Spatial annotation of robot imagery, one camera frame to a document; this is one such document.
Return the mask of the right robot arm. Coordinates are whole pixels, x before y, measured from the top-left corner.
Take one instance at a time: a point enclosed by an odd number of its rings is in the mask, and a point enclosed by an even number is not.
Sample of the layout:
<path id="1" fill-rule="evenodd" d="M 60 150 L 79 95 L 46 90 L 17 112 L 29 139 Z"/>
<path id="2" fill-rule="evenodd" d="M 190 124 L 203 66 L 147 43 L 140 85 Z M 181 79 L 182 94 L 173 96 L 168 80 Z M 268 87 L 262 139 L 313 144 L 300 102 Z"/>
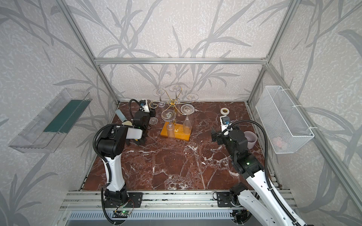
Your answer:
<path id="1" fill-rule="evenodd" d="M 304 226 L 306 223 L 292 210 L 280 192 L 271 182 L 267 164 L 261 164 L 248 148 L 248 140 L 237 125 L 242 121 L 231 122 L 228 116 L 220 117 L 221 131 L 212 132 L 212 141 L 225 145 L 232 166 L 253 188 L 249 190 L 239 183 L 229 190 L 231 206 L 242 208 L 232 213 L 237 224 L 244 224 L 249 216 L 254 216 L 263 226 Z"/>

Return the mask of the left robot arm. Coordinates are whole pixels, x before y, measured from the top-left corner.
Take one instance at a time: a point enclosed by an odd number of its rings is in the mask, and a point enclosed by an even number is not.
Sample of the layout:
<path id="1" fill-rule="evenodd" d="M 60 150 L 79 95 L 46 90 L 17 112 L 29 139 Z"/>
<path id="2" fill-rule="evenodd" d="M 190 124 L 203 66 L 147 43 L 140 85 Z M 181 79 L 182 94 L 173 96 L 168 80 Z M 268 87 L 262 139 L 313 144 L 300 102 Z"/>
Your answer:
<path id="1" fill-rule="evenodd" d="M 129 200 L 122 175 L 121 154 L 130 140 L 135 140 L 138 145 L 145 143 L 146 129 L 150 118 L 154 116 L 150 112 L 146 99 L 140 101 L 131 99 L 129 104 L 133 101 L 140 108 L 133 115 L 132 125 L 108 124 L 96 133 L 92 142 L 95 153 L 102 159 L 106 169 L 107 184 L 104 195 L 106 198 L 120 203 Z"/>

